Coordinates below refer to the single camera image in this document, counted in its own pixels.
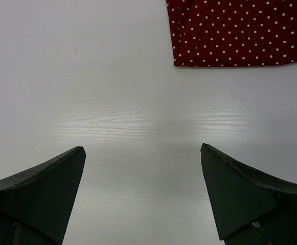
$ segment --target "polka dot fabric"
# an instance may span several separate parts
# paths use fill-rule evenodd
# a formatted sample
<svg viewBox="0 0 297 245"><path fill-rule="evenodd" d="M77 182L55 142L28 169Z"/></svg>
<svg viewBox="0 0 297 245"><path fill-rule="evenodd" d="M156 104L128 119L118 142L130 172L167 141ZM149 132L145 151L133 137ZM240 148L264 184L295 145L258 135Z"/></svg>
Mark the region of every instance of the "polka dot fabric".
<svg viewBox="0 0 297 245"><path fill-rule="evenodd" d="M297 0L167 0L175 66L297 62Z"/></svg>

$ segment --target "folded cloth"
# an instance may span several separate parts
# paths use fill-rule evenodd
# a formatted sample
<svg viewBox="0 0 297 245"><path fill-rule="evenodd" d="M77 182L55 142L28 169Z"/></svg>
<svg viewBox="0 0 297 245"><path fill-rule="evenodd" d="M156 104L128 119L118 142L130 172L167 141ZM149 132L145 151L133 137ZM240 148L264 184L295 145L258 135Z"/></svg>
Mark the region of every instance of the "folded cloth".
<svg viewBox="0 0 297 245"><path fill-rule="evenodd" d="M297 0L167 0L175 66L297 62Z"/></svg>

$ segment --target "white wooden surface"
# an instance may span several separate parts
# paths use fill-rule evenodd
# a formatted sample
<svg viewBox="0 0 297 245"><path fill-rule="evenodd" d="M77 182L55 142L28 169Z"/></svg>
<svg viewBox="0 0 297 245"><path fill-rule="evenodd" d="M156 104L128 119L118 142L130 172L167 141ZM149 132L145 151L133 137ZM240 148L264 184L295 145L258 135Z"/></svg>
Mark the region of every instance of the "white wooden surface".
<svg viewBox="0 0 297 245"><path fill-rule="evenodd" d="M87 152L64 245L222 244L203 142L297 182L297 64L172 61L164 0L0 1L0 179Z"/></svg>

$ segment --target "red polka dot cloth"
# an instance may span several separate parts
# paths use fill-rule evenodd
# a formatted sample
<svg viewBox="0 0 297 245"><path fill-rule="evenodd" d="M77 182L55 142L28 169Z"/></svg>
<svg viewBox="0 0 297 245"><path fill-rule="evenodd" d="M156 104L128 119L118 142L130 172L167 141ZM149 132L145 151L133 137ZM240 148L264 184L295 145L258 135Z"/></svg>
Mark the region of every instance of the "red polka dot cloth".
<svg viewBox="0 0 297 245"><path fill-rule="evenodd" d="M297 0L167 0L175 66L297 62Z"/></svg>

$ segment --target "white table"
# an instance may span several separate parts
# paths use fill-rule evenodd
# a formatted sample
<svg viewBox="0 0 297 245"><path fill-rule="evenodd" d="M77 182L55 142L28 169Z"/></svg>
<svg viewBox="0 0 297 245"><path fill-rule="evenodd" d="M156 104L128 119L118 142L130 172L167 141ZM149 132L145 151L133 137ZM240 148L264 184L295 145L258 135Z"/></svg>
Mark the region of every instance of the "white table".
<svg viewBox="0 0 297 245"><path fill-rule="evenodd" d="M0 179L87 152L64 245L223 244L203 142L297 182L297 64L172 62L164 0L0 1Z"/></svg>

